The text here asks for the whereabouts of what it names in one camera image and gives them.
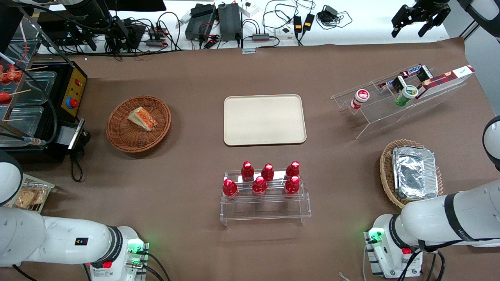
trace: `red bottle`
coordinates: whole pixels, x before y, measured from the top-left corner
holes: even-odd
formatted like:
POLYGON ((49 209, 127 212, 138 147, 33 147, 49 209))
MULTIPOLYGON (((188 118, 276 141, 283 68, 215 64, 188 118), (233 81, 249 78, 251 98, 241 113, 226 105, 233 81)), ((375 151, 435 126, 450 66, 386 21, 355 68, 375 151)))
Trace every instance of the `red bottle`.
POLYGON ((285 179, 288 180, 289 178, 296 176, 299 176, 299 162, 298 161, 293 161, 290 166, 286 168, 286 175, 285 179))
POLYGON ((252 194, 254 196, 266 195, 266 190, 268 189, 268 184, 264 180, 262 176, 258 176, 254 181, 251 187, 252 194))
POLYGON ((253 182, 254 181, 254 167, 248 161, 243 163, 243 168, 241 168, 241 177, 244 182, 253 182))
POLYGON ((222 192, 229 197, 238 196, 238 186, 230 178, 226 178, 224 180, 224 184, 222 185, 222 192))
POLYGON ((296 194, 301 188, 299 177, 294 175, 284 184, 283 194, 296 194))
POLYGON ((262 169, 262 172, 260 172, 260 175, 264 178, 266 182, 272 181, 275 177, 275 170, 273 169, 273 164, 267 163, 262 169))

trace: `yellow panel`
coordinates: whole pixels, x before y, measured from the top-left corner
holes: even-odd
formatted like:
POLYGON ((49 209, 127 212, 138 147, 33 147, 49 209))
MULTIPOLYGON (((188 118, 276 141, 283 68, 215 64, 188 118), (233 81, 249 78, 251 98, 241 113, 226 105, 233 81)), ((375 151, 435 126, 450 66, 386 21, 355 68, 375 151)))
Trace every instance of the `yellow panel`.
POLYGON ((71 74, 71 79, 69 79, 69 84, 64 94, 64 99, 62 100, 61 107, 71 114, 73 117, 77 116, 78 108, 80 107, 80 100, 82 99, 82 94, 85 89, 85 84, 87 84, 87 78, 76 68, 73 68, 73 73, 71 74), (78 100, 78 106, 69 109, 66 105, 66 100, 68 97, 78 100))

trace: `brown paper tablecloth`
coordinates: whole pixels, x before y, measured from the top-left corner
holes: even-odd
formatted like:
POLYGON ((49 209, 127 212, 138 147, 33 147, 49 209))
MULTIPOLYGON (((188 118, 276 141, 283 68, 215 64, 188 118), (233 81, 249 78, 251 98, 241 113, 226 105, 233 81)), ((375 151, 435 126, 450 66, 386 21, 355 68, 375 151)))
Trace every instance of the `brown paper tablecloth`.
MULTIPOLYGON (((382 214, 399 212, 380 183, 379 157, 393 140, 411 139, 434 151, 446 194, 493 181, 499 173, 482 147, 494 116, 475 77, 448 101, 399 126, 355 140, 362 124, 347 122, 330 96, 413 64, 447 72, 467 64, 464 43, 324 45, 183 51, 126 58, 75 57, 90 79, 79 116, 92 134, 81 165, 85 182, 70 178, 69 161, 24 165, 32 176, 57 184, 46 216, 130 226, 168 270, 172 281, 362 280, 363 230, 382 214), (224 99, 239 95, 298 94, 307 140, 300 145, 228 147, 223 141, 224 99), (170 107, 167 137, 142 154, 124 154, 106 138, 112 110, 127 98, 153 95, 170 107), (300 220, 220 222, 225 170, 243 161, 256 169, 271 162, 301 163, 312 217, 300 220)), ((497 280, 497 248, 451 246, 447 281, 497 280)), ((429 269, 430 256, 422 270, 429 269)), ((79 265, 26 262, 39 281, 84 281, 79 265)), ((366 273, 370 280, 369 265, 366 273)), ((0 280, 21 281, 13 269, 0 280)))

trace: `white box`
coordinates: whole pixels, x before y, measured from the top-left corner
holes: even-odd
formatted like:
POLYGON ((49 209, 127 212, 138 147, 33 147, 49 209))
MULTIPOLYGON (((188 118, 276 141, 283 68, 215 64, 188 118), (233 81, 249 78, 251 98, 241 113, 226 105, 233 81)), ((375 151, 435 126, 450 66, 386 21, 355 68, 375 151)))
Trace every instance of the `white box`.
POLYGON ((239 11, 243 13, 243 15, 247 17, 251 17, 258 12, 260 12, 261 7, 259 7, 257 4, 250 3, 250 7, 245 6, 246 2, 240 3, 241 6, 239 6, 239 11))
POLYGON ((287 24, 281 28, 275 29, 274 36, 276 38, 278 38, 280 41, 295 39, 294 29, 289 24, 287 24))

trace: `control panel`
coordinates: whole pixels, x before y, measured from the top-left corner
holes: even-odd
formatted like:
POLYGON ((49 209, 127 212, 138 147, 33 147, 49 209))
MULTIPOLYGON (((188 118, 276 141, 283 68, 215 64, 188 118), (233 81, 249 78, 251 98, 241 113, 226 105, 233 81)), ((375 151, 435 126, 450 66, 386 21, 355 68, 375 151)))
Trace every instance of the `control panel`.
POLYGON ((71 114, 73 117, 77 115, 78 107, 84 93, 87 78, 76 68, 73 68, 73 73, 69 79, 69 83, 62 100, 61 107, 71 114))

